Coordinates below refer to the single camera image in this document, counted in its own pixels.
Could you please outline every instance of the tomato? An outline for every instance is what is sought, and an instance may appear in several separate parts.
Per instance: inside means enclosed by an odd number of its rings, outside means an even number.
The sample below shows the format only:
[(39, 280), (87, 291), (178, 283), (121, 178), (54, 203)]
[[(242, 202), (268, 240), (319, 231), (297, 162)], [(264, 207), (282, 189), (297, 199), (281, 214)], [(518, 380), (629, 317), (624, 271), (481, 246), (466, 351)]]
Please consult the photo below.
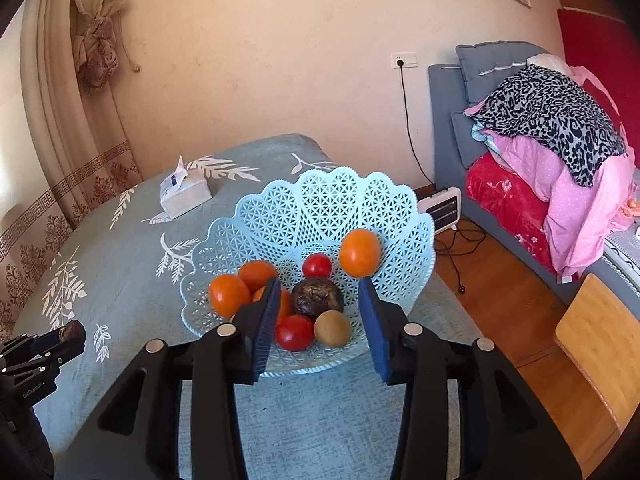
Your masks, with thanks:
[(331, 275), (331, 260), (321, 253), (310, 254), (302, 264), (305, 278), (328, 278)]
[(244, 304), (251, 303), (246, 284), (232, 274), (220, 274), (209, 284), (209, 301), (213, 310), (227, 319)]
[[(255, 291), (254, 301), (260, 300), (264, 292), (264, 287)], [(278, 311), (278, 319), (276, 323), (280, 322), (287, 316), (291, 315), (291, 293), (286, 288), (280, 289), (280, 310)]]
[(307, 316), (294, 314), (276, 325), (276, 341), (289, 352), (302, 352), (314, 341), (314, 323)]
[(277, 279), (277, 277), (278, 271), (266, 260), (247, 262), (238, 270), (238, 278), (246, 283), (252, 294), (265, 286), (269, 278)]
[(354, 278), (372, 276), (380, 264), (380, 242), (367, 229), (354, 229), (348, 233), (340, 245), (338, 260), (348, 275)]

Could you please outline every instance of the cable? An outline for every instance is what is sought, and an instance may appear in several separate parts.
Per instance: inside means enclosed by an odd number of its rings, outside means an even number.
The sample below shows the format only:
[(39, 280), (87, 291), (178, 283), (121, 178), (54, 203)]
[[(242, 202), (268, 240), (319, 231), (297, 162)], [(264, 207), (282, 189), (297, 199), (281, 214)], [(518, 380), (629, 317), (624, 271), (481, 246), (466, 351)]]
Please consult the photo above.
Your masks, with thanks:
[[(471, 222), (473, 225), (475, 225), (477, 227), (477, 229), (458, 228), (453, 233), (453, 240), (451, 241), (451, 243), (449, 245), (445, 244), (441, 240), (437, 240), (437, 239), (435, 240), (435, 242), (443, 245), (443, 248), (441, 248), (441, 249), (437, 249), (436, 248), (436, 254), (438, 254), (439, 256), (448, 256), (449, 259), (451, 260), (451, 265), (453, 266), (453, 270), (455, 270), (456, 276), (458, 277), (458, 292), (460, 294), (464, 294), (466, 292), (466, 288), (465, 288), (464, 285), (462, 285), (462, 278), (460, 277), (460, 270), (458, 269), (458, 266), (456, 265), (453, 257), (454, 256), (467, 256), (468, 254), (475, 253), (476, 249), (480, 246), (480, 244), (482, 242), (484, 242), (484, 240), (486, 240), (486, 231), (484, 229), (482, 229), (478, 224), (476, 224), (475, 222), (473, 222), (469, 218), (466, 218), (466, 217), (462, 217), (462, 218), (464, 218), (465, 220), (468, 220), (469, 222)], [(465, 251), (463, 253), (452, 253), (451, 249), (453, 248), (453, 246), (456, 243), (456, 237), (458, 236), (458, 233), (460, 233), (460, 236), (462, 236), (467, 242), (475, 242), (476, 245), (474, 246), (474, 248), (471, 249), (470, 251)], [(468, 238), (465, 235), (465, 233), (481, 233), (481, 236), (479, 238)]]
[(411, 131), (409, 130), (409, 110), (406, 106), (406, 91), (404, 90), (404, 74), (402, 73), (402, 66), (404, 65), (404, 61), (402, 61), (402, 59), (398, 59), (396, 63), (400, 67), (400, 81), (402, 83), (402, 98), (404, 99), (404, 116), (406, 117), (406, 134), (409, 136), (409, 145), (411, 146), (411, 152), (414, 154), (414, 159), (418, 163), (418, 168), (420, 168), (420, 171), (422, 172), (424, 177), (429, 181), (429, 184), (431, 184), (432, 186), (435, 186), (435, 184), (433, 183), (433, 180), (431, 180), (427, 176), (427, 174), (424, 173), (424, 170), (422, 169), (422, 165), (420, 164), (420, 160), (418, 160), (418, 156), (415, 154), (414, 142), (412, 141)]

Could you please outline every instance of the orange fruit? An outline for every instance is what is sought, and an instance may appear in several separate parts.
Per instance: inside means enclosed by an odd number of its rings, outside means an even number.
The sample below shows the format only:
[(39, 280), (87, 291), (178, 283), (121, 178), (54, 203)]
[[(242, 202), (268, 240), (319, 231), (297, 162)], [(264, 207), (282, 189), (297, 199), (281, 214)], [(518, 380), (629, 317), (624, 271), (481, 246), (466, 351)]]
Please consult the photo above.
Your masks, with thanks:
[(354, 229), (340, 245), (338, 260), (344, 272), (354, 278), (372, 276), (380, 264), (380, 242), (368, 229)]
[[(260, 300), (262, 294), (264, 293), (264, 287), (259, 288), (255, 291), (254, 301)], [(278, 319), (276, 323), (280, 322), (287, 316), (292, 314), (291, 311), (291, 293), (286, 288), (280, 289), (280, 310), (278, 311)]]
[(232, 274), (220, 274), (209, 283), (209, 301), (213, 310), (227, 319), (244, 304), (251, 303), (246, 284)]
[(247, 262), (238, 270), (238, 278), (246, 283), (252, 294), (260, 287), (265, 286), (269, 278), (277, 277), (278, 271), (267, 260)]

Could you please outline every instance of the silver screw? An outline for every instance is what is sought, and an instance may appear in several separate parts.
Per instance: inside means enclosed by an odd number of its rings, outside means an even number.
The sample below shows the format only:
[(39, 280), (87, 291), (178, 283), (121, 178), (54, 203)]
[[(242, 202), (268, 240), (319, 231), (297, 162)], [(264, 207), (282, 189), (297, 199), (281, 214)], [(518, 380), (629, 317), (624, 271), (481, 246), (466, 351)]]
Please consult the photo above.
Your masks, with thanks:
[(164, 348), (164, 341), (161, 339), (152, 339), (145, 345), (145, 350), (150, 354), (156, 354)]
[(216, 332), (218, 332), (220, 337), (229, 337), (236, 333), (236, 326), (232, 323), (223, 323), (222, 325), (218, 325)]
[(485, 337), (481, 337), (480, 339), (478, 339), (476, 344), (478, 345), (478, 348), (483, 352), (490, 352), (495, 348), (495, 343)]
[(407, 323), (404, 326), (404, 333), (407, 335), (420, 335), (424, 329), (417, 323)]

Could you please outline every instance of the power socket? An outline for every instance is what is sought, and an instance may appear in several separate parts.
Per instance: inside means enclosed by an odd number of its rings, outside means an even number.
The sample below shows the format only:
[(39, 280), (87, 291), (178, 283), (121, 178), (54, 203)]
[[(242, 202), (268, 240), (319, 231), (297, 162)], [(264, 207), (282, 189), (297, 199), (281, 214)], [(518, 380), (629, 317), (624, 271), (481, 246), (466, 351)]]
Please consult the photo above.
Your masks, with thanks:
[(418, 66), (418, 57), (415, 52), (397, 52), (391, 55), (391, 68), (400, 68), (398, 60), (402, 60), (402, 68), (415, 68)]

